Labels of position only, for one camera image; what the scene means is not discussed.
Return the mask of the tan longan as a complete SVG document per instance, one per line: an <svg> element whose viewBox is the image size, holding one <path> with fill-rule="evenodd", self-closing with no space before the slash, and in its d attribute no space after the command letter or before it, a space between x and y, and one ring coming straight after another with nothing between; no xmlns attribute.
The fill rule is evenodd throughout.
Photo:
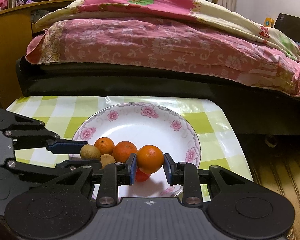
<svg viewBox="0 0 300 240"><path fill-rule="evenodd" d="M101 152L94 145L84 145L80 150L81 159L100 160Z"/></svg>
<svg viewBox="0 0 300 240"><path fill-rule="evenodd" d="M102 169L104 169L108 164L116 163L115 158L110 154L103 154L100 157L100 163L102 165Z"/></svg>

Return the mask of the red cherry tomato front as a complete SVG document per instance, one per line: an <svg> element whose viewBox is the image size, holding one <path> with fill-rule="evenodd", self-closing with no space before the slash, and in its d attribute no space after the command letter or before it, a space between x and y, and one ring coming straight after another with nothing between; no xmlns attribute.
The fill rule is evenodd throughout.
<svg viewBox="0 0 300 240"><path fill-rule="evenodd" d="M142 172L139 168L136 169L135 181L144 182L150 178L151 174L146 174Z"/></svg>

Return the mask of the larger orange mandarin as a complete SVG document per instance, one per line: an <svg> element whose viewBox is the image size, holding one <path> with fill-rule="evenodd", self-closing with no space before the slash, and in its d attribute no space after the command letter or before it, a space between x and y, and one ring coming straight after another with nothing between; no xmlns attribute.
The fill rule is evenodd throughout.
<svg viewBox="0 0 300 240"><path fill-rule="evenodd" d="M116 162L125 163L132 153L137 153L136 146L129 141L122 141L115 145L113 149L113 157Z"/></svg>

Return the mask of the small orange mandarin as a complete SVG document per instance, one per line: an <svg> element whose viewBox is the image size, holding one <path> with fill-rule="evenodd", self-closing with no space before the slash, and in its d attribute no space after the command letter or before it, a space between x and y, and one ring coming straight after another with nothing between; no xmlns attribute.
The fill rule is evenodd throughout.
<svg viewBox="0 0 300 240"><path fill-rule="evenodd" d="M109 154L112 155L115 147L114 142L108 137L98 138L94 146L100 151L101 155Z"/></svg>

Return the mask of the green white checkered tablecloth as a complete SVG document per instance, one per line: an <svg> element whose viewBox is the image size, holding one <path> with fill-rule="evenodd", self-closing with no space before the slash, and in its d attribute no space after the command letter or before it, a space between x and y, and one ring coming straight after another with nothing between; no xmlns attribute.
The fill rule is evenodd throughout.
<svg viewBox="0 0 300 240"><path fill-rule="evenodd" d="M206 99L159 98L140 96L32 96L16 100L9 111L46 124L47 129L65 139L90 116L107 107L128 102L147 102L166 107L181 115L197 133L201 158L197 166L207 169L219 165L251 179L251 172L224 112Z"/></svg>

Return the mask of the brown wooden cabinet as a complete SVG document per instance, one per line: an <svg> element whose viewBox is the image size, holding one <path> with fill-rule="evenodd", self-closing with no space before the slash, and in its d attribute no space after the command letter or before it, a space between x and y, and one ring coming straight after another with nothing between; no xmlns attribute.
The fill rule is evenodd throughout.
<svg viewBox="0 0 300 240"><path fill-rule="evenodd" d="M0 11L0 108L8 107L22 96L15 62L26 54L33 34L41 31L32 26L31 13L40 9L54 11L71 2L43 1Z"/></svg>

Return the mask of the pink floral bedsheet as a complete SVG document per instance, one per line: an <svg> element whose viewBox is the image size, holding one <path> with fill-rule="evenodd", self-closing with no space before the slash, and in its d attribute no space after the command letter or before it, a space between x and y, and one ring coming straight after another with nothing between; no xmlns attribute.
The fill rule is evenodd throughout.
<svg viewBox="0 0 300 240"><path fill-rule="evenodd" d="M32 64L94 62L221 77L300 96L300 62L204 25L160 18L58 21L27 47Z"/></svg>

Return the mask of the yellow toy on shelf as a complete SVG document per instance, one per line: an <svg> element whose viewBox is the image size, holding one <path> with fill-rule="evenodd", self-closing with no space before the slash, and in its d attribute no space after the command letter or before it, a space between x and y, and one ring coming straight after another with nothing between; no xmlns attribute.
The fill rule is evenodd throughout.
<svg viewBox="0 0 300 240"><path fill-rule="evenodd" d="M274 24L275 24L275 20L273 18L266 17L265 20L264 20L264 24L263 25L265 27L273 28Z"/></svg>

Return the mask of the colourful cream quilt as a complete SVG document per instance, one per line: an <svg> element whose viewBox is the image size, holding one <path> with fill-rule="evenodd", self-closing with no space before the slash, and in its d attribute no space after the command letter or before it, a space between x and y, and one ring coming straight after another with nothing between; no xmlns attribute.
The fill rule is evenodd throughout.
<svg viewBox="0 0 300 240"><path fill-rule="evenodd" d="M208 25L232 35L263 43L300 62L300 46L281 31L265 27L206 0L75 0L36 21L48 27L71 18L157 17Z"/></svg>

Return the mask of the dark wooden headboard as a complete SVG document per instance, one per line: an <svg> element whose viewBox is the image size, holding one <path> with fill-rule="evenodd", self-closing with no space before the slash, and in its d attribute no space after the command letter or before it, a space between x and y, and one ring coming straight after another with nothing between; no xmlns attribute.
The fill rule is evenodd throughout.
<svg viewBox="0 0 300 240"><path fill-rule="evenodd" d="M293 41L300 44L300 18L280 13L275 21L274 28L283 32Z"/></svg>

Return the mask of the dark bed frame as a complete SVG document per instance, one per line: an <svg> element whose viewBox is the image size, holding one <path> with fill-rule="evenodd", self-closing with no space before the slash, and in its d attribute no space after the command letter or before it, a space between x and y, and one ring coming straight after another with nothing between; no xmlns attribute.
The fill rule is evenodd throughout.
<svg viewBox="0 0 300 240"><path fill-rule="evenodd" d="M106 63L31 64L16 73L25 96L164 96L207 99L236 133L300 135L300 98L207 75Z"/></svg>

